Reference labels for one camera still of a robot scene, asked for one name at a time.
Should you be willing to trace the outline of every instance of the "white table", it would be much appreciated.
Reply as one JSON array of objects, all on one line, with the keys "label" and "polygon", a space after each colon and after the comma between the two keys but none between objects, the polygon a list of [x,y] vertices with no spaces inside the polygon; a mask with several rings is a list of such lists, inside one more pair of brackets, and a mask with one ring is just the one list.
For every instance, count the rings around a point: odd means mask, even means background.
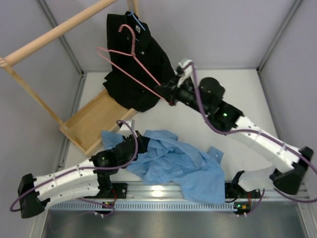
[{"label": "white table", "polygon": [[[106,72],[88,73],[80,108],[86,105],[104,86]],[[276,136],[264,93],[255,70],[199,70],[198,77],[214,77],[225,88],[224,101],[244,112],[256,125]],[[214,146],[224,152],[221,167],[226,180],[232,180],[237,171],[257,170],[271,164],[250,148],[211,131],[202,116],[193,109],[178,103],[171,107],[160,100],[152,109],[137,113],[133,119],[135,129],[144,133],[147,129],[167,129],[178,135],[180,141],[190,143],[207,151]],[[73,144],[70,145],[65,167],[69,168],[87,159]],[[110,177],[111,181],[140,181],[140,178],[126,170]]]}]

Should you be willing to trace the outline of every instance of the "wooden clothes rack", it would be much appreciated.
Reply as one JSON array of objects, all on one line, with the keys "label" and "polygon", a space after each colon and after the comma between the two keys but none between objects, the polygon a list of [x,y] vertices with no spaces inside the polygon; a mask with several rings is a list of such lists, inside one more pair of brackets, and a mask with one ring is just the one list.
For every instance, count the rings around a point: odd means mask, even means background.
[{"label": "wooden clothes rack", "polygon": [[[105,89],[68,121],[63,122],[12,67],[116,1],[100,0],[7,57],[0,57],[0,67],[51,115],[59,124],[60,131],[88,157],[101,147],[102,130],[117,131],[118,127],[115,122],[118,119],[124,120],[133,117],[136,110],[126,109],[119,105]],[[139,16],[138,0],[131,1],[135,14]]]}]

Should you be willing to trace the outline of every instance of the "black garment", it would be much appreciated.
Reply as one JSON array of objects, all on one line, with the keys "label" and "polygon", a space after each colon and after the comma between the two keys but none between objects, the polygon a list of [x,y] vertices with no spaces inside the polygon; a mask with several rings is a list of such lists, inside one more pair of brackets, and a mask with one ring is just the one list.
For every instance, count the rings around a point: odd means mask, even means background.
[{"label": "black garment", "polygon": [[[135,54],[138,60],[160,83],[167,82],[174,77],[174,70],[170,65],[166,53],[158,45],[150,34],[146,23],[142,22],[145,31],[139,27],[133,16],[108,14],[107,16],[107,47],[109,50],[116,50],[131,53],[132,35],[128,28],[124,27],[118,32],[122,24],[131,26],[136,39]],[[157,83],[129,56],[110,53],[111,61],[121,67],[127,73],[138,79],[140,82],[154,90]],[[106,77],[103,84],[109,95],[125,108],[134,108],[144,112],[156,105],[159,97],[148,91],[146,88],[135,82],[116,67],[112,66],[112,72]]]}]

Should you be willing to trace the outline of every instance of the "wire hanger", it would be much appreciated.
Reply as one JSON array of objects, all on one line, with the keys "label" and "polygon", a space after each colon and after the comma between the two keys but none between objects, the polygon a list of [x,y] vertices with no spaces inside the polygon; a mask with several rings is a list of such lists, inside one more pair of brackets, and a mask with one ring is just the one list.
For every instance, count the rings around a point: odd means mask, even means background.
[{"label": "wire hanger", "polygon": [[133,16],[133,18],[136,20],[136,22],[140,25],[140,27],[145,31],[145,27],[142,25],[142,23],[138,20],[138,18],[134,15],[134,12],[133,12],[133,5],[131,3],[131,0],[129,0],[130,2],[130,10],[131,10],[131,13],[128,15],[128,16]]},{"label": "wire hanger", "polygon": [[113,63],[111,60],[109,60],[107,57],[105,57],[101,52],[99,52],[98,50],[103,50],[106,52],[113,52],[113,53],[117,53],[117,54],[121,54],[124,56],[131,56],[133,57],[133,59],[142,67],[142,69],[158,84],[160,85],[160,83],[158,82],[158,80],[147,70],[147,68],[145,68],[145,66],[138,60],[138,58],[135,55],[135,33],[133,31],[133,29],[127,25],[127,24],[122,24],[119,28],[119,32],[122,31],[123,27],[127,27],[131,34],[132,34],[132,47],[131,47],[131,53],[124,53],[121,51],[115,51],[115,50],[108,50],[102,47],[96,47],[98,55],[100,55],[102,58],[104,58],[105,60],[107,60],[109,63],[111,63],[114,67],[118,68],[120,71],[122,71],[124,74],[126,74],[127,76],[129,76],[130,78],[132,78],[134,81],[136,81],[138,84],[140,84],[141,86],[143,86],[144,88],[146,88],[147,90],[149,90],[150,92],[152,92],[153,94],[155,94],[156,96],[158,96],[159,98],[163,99],[162,96],[160,96],[158,93],[156,93],[155,91],[153,91],[151,88],[149,88],[148,86],[146,86],[145,84],[143,84],[142,82],[140,82],[139,80],[137,80],[135,77],[133,77],[131,74],[127,73],[126,71],[124,71],[122,68],[120,68],[119,66],[117,66],[115,63]]}]

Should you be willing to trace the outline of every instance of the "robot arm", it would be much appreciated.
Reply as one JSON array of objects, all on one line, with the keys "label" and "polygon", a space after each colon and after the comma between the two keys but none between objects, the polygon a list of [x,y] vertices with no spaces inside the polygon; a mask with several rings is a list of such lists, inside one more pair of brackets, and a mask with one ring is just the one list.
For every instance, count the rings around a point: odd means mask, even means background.
[{"label": "robot arm", "polygon": [[[155,89],[171,106],[180,101],[200,112],[191,78],[193,68],[188,67],[191,62],[188,59],[181,61],[176,69],[177,75],[167,83],[156,86]],[[198,90],[206,118],[217,133],[240,141],[273,164],[272,167],[263,170],[240,171],[233,183],[245,191],[276,187],[287,194],[296,194],[308,168],[298,155],[310,161],[313,156],[312,149],[290,146],[262,130],[242,111],[222,100],[225,89],[216,79],[203,78]]]},{"label": "robot arm", "polygon": [[[126,127],[121,126],[119,132],[127,135]],[[136,134],[138,153],[145,153],[150,139],[143,137],[137,131]],[[18,188],[19,197],[26,191],[35,189],[19,200],[21,217],[30,218],[39,215],[53,205],[71,199],[87,196],[106,198],[112,191],[109,176],[119,170],[111,168],[125,165],[132,159],[134,152],[135,141],[133,136],[129,135],[123,137],[123,141],[116,147],[101,151],[69,169],[45,176],[34,177],[32,174],[23,176]]]},{"label": "robot arm", "polygon": [[[171,106],[180,101],[200,112],[194,84],[190,77],[192,70],[185,67],[190,62],[190,60],[182,61],[176,70],[177,75],[167,83],[157,86],[155,90]],[[310,161],[313,156],[312,149],[290,146],[262,130],[242,111],[223,101],[224,92],[225,89],[216,79],[208,77],[201,80],[199,93],[208,122],[216,132],[242,142],[273,164],[272,167],[263,170],[239,171],[231,183],[234,193],[276,187],[287,194],[296,194],[308,168],[298,155]],[[19,197],[32,188],[36,187],[36,189],[19,200],[22,218],[36,216],[45,209],[70,199],[85,196],[106,197],[112,190],[109,176],[117,173],[118,169],[105,171],[97,170],[97,168],[125,165],[135,152],[135,141],[130,135],[130,130],[123,125],[119,133],[126,136],[123,142],[111,150],[99,152],[79,165],[46,176],[25,175],[18,189]],[[138,153],[145,153],[149,139],[137,132],[137,141]]]}]

